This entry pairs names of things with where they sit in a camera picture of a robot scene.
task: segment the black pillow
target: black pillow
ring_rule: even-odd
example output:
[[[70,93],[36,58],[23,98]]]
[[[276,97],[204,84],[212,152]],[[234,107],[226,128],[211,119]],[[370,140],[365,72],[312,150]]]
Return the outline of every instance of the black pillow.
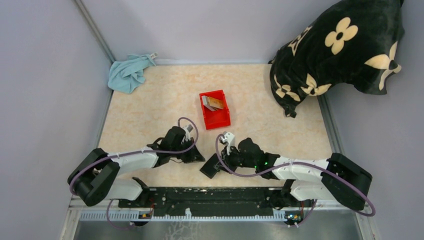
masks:
[[[362,93],[385,95],[386,79],[404,35],[403,0],[342,0],[323,12],[269,63],[272,93],[287,117],[307,96],[339,83]]]

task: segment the purple cable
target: purple cable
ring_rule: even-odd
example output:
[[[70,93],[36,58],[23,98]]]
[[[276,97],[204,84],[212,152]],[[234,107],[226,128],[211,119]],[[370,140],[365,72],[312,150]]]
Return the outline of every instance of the purple cable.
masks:
[[[191,119],[189,119],[187,117],[184,117],[184,116],[182,116],[182,117],[180,117],[178,119],[178,127],[181,126],[180,125],[180,121],[183,120],[183,119],[189,121],[193,125],[194,130],[196,131],[196,139],[194,140],[193,144],[189,148],[187,148],[185,150],[181,150],[181,151],[164,151],[164,150],[145,150],[145,151],[142,151],[142,150],[138,150],[138,151],[131,151],[131,152],[126,152],[126,153],[119,154],[119,157],[126,157],[126,156],[131,156],[131,155],[134,155],[134,154],[141,154],[141,153],[145,153],[145,154],[150,154],[150,153],[157,153],[157,154],[183,154],[185,152],[188,152],[198,142],[198,139],[199,139],[199,130],[198,130],[198,127],[196,126],[196,124]],[[75,181],[77,181],[77,179],[79,177],[81,177],[81,175],[83,175],[85,172],[87,172],[89,169],[95,167],[96,165],[98,165],[98,164],[100,164],[100,163],[102,163],[104,161],[107,161],[109,159],[113,159],[113,158],[117,158],[117,157],[118,157],[118,155],[106,156],[104,158],[101,158],[98,161],[93,162],[92,164],[88,165],[83,170],[81,170],[77,175],[75,175],[72,178],[72,181],[70,181],[70,184],[69,184],[69,191],[70,191],[70,193],[73,194],[73,195],[77,195],[77,193],[74,191],[74,185],[75,185]]]
[[[374,207],[374,204],[370,201],[370,199],[368,199],[367,196],[365,196],[365,194],[363,194],[359,189],[357,189],[355,186],[353,186],[352,184],[350,184],[348,181],[344,180],[343,178],[337,176],[336,174],[332,173],[331,171],[328,171],[327,169],[324,169],[322,167],[319,166],[315,166],[313,164],[310,163],[306,163],[306,162],[292,162],[292,163],[284,163],[284,164],[280,164],[277,166],[273,166],[267,170],[255,173],[255,174],[250,174],[250,175],[245,175],[245,174],[240,174],[240,173],[236,173],[234,171],[232,171],[222,160],[221,158],[221,154],[220,151],[218,149],[218,142],[220,140],[221,137],[225,137],[223,134],[219,134],[218,137],[216,138],[215,141],[215,150],[216,150],[216,155],[218,155],[218,160],[221,163],[221,165],[231,174],[234,174],[238,177],[242,177],[242,178],[252,178],[252,177],[256,177],[256,176],[260,176],[262,174],[266,174],[269,173],[275,169],[279,169],[282,167],[287,167],[289,165],[302,165],[302,166],[307,166],[313,169],[318,169],[330,176],[332,176],[333,178],[335,178],[336,180],[342,182],[344,185],[348,186],[350,189],[352,189],[356,194],[358,194],[361,198],[363,198],[365,200],[366,203],[368,203],[369,207],[371,208],[371,213],[366,213],[366,212],[361,212],[361,211],[355,211],[356,213],[366,216],[366,217],[373,217],[374,215],[376,215],[376,208]]]
[[[117,226],[117,225],[115,225],[115,224],[113,224],[112,223],[112,221],[111,221],[111,219],[109,218],[109,209],[111,208],[111,205],[112,205],[112,202],[113,202],[114,200],[113,199],[111,199],[110,200],[110,202],[109,202],[109,205],[107,205],[107,208],[106,208],[106,219],[107,219],[107,222],[114,228],[114,229],[118,229],[118,230],[130,230],[130,229],[132,229],[132,228],[134,228],[135,227],[135,225],[130,225],[130,226],[127,226],[127,227],[120,227],[120,226]]]

